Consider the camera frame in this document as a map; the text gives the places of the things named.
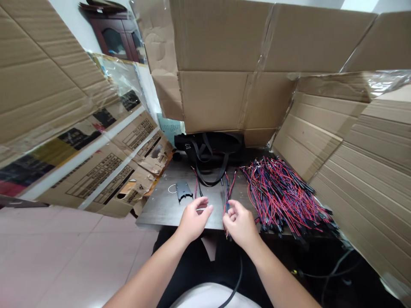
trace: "white shirt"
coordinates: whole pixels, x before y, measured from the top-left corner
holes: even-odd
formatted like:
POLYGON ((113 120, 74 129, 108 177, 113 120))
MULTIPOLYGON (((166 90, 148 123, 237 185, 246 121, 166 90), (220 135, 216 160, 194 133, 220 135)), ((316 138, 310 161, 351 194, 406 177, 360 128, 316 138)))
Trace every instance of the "white shirt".
MULTIPOLYGON (((217 308, 231 295, 232 290, 216 283, 204 283, 181 295, 170 308, 217 308)), ((260 308, 251 299, 236 292, 227 308, 260 308)))

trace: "black bag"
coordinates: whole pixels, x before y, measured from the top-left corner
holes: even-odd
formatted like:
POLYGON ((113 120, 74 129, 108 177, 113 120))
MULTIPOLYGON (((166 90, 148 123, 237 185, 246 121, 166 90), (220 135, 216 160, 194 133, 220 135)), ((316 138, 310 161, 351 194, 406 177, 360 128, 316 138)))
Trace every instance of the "black bag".
POLYGON ((220 182, 230 160, 241 160, 244 149, 244 136, 238 133, 197 133, 174 136, 174 144, 178 150, 185 151, 189 160, 195 163, 200 181, 206 186, 214 186, 220 182), (217 178, 213 182, 204 180, 201 170, 220 167, 217 178))

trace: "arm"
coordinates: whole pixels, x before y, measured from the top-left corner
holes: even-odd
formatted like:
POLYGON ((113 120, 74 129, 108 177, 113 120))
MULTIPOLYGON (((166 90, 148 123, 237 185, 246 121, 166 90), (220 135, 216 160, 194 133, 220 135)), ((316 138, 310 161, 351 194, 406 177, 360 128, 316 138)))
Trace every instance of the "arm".
POLYGON ((204 230, 213 206, 208 198, 191 202, 184 210, 174 235, 144 264, 140 271, 104 305, 104 308, 156 307, 188 244, 204 230), (202 213, 197 208, 204 208, 202 213))
POLYGON ((224 215, 223 223, 234 241, 253 261, 273 306, 320 308, 263 242, 252 213, 238 201, 229 200, 229 203, 233 207, 224 215))

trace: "wooden cabinet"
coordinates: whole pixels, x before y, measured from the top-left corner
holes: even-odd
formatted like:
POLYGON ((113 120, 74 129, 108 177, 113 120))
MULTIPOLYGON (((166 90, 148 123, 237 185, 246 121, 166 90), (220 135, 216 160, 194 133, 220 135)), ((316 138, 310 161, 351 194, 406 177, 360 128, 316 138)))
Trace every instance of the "wooden cabinet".
POLYGON ((128 14, 105 15, 85 12, 101 50, 108 56, 144 63, 144 45, 139 40, 137 23, 128 14))

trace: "cabinet door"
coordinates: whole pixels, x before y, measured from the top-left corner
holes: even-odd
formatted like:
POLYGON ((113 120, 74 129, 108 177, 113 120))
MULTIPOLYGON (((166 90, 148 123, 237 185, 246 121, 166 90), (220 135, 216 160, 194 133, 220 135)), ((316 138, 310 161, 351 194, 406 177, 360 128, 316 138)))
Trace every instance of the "cabinet door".
POLYGON ((132 60, 132 54, 121 20, 91 19, 101 50, 108 56, 132 60))
POLYGON ((127 35, 130 52, 134 62, 144 63, 146 58, 146 49, 139 39, 137 24, 131 20, 122 20, 124 30, 127 35))

